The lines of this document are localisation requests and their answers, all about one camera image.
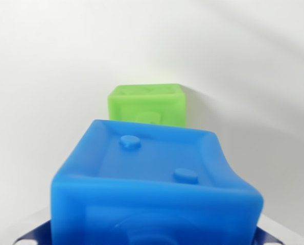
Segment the black-tipped silver gripper right finger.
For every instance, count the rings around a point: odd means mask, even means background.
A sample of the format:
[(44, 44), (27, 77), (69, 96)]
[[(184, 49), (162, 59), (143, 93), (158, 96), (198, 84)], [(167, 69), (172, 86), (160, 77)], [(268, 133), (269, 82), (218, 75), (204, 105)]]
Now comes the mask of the black-tipped silver gripper right finger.
[(267, 216), (261, 216), (254, 236), (254, 244), (287, 244), (285, 227)]

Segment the black-tipped silver gripper left finger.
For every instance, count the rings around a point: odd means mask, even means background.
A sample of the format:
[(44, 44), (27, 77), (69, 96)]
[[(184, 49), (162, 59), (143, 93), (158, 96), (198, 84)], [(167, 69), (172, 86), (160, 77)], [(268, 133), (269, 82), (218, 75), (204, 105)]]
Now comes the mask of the black-tipped silver gripper left finger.
[(46, 207), (18, 223), (13, 244), (52, 244), (50, 208)]

